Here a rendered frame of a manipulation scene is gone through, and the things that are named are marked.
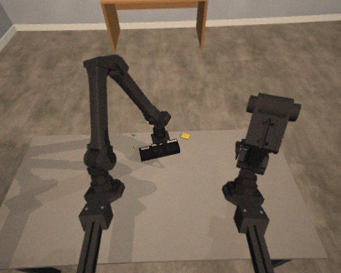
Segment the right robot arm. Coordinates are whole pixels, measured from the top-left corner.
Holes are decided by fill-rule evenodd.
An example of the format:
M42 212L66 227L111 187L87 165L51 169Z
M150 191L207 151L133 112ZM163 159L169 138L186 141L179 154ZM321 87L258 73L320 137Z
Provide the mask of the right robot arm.
M297 120L302 105L293 103L294 99L276 95L250 96L246 111L251 111L252 117L244 143L250 154L248 150L240 150L236 164L240 168L238 179L226 184L232 198L261 200L255 174L264 175L269 161L267 154L279 152L288 121Z

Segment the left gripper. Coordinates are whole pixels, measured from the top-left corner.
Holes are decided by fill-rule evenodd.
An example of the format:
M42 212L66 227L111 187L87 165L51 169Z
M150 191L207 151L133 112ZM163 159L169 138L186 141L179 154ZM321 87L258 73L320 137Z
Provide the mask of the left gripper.
M167 140L170 140L168 131L164 132L163 134L157 134L155 132L155 137L154 137L154 134L151 134L151 137L152 137L152 143L153 144L155 143L155 145L157 145L159 147L160 147L160 144L165 145L167 143Z

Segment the black rack of labelled bins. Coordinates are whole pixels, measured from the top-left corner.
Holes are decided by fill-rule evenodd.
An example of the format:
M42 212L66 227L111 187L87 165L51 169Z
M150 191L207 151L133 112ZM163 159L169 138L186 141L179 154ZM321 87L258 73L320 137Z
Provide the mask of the black rack of labelled bins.
M163 151L160 153L160 151ZM142 162L159 158L159 157L166 157L169 155L180 153L180 147L178 144L177 139L169 140L167 143L163 146L163 144L160 144L160 147L152 144L148 147L141 147L139 148L140 157Z

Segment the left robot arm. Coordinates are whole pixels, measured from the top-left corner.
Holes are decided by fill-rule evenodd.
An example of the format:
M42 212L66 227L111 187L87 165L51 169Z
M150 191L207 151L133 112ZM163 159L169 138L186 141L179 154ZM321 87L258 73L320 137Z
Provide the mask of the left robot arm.
M109 75L141 110L149 125L154 125L153 134L163 134L171 119L167 111L159 111L143 94L128 74L129 66L122 57L112 54L83 61L89 79L90 91L90 143L84 155L84 163L91 178L92 187L86 192L87 198L111 196L121 185L119 179L113 181L109 172L116 165L116 154L110 146L108 136L106 79ZM111 71L111 69L115 71ZM127 73L125 75L125 73ZM163 117L162 117L163 116Z

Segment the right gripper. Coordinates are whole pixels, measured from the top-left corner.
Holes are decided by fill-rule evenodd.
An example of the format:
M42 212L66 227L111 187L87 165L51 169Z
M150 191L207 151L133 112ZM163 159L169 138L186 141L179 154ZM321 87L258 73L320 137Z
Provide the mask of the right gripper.
M241 143L236 141L236 143L235 143L235 155L236 155L235 159L237 159L237 157L239 156L240 145L241 145L241 149L249 150L249 147L244 146L244 141L245 141L245 139L242 139Z

